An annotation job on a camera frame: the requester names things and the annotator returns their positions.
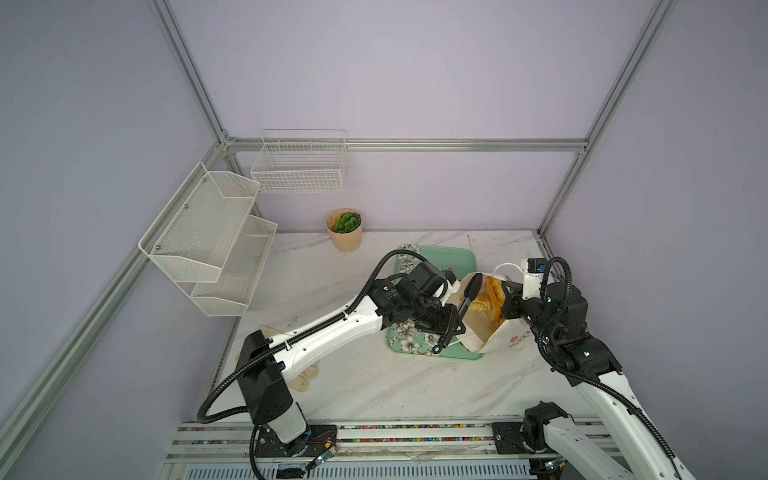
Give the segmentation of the white paper bag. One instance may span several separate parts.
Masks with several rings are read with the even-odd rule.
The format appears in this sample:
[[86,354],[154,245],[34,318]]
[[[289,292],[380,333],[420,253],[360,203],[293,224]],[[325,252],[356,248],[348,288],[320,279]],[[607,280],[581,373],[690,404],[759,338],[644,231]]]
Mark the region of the white paper bag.
[[[487,277],[495,277],[501,281],[508,280],[498,270],[512,263],[498,265],[492,273],[482,273],[482,284],[478,294],[487,293]],[[469,307],[464,314],[462,322],[466,326],[466,332],[456,336],[461,344],[470,352],[489,354],[516,348],[532,336],[529,326],[522,320],[504,318],[504,322],[493,325],[489,320],[490,312],[472,311]]]

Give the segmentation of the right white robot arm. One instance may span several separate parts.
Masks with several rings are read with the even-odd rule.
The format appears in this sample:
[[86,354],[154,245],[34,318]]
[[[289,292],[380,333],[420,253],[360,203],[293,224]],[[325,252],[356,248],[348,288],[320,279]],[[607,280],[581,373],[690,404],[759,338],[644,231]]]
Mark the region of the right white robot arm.
[[620,362],[587,327],[588,302],[561,257],[527,258],[519,265],[520,291],[506,295],[502,313],[525,322],[551,371],[562,375],[592,408],[625,462],[619,464],[578,433],[553,402],[526,410],[521,436],[533,452],[552,450],[586,479],[690,479],[634,394]]

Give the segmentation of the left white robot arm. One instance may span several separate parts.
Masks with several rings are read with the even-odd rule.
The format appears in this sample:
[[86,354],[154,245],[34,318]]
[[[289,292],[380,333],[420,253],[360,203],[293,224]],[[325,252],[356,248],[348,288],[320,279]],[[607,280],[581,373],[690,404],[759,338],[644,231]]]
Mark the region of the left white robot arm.
[[[400,254],[417,259],[417,265],[406,274],[380,277],[385,264]],[[248,415],[253,424],[248,457],[253,475],[260,478],[255,457],[260,434],[274,434],[288,456],[304,452],[318,437],[290,393],[290,381],[342,346],[408,321],[417,330],[436,336],[431,351],[440,353],[453,338],[465,333],[463,318],[482,285],[480,274],[461,285],[452,271],[438,269],[423,255],[392,250],[376,264],[360,292],[342,307],[291,333],[266,337],[256,331],[249,335],[234,371],[212,388],[196,420],[210,424]]]

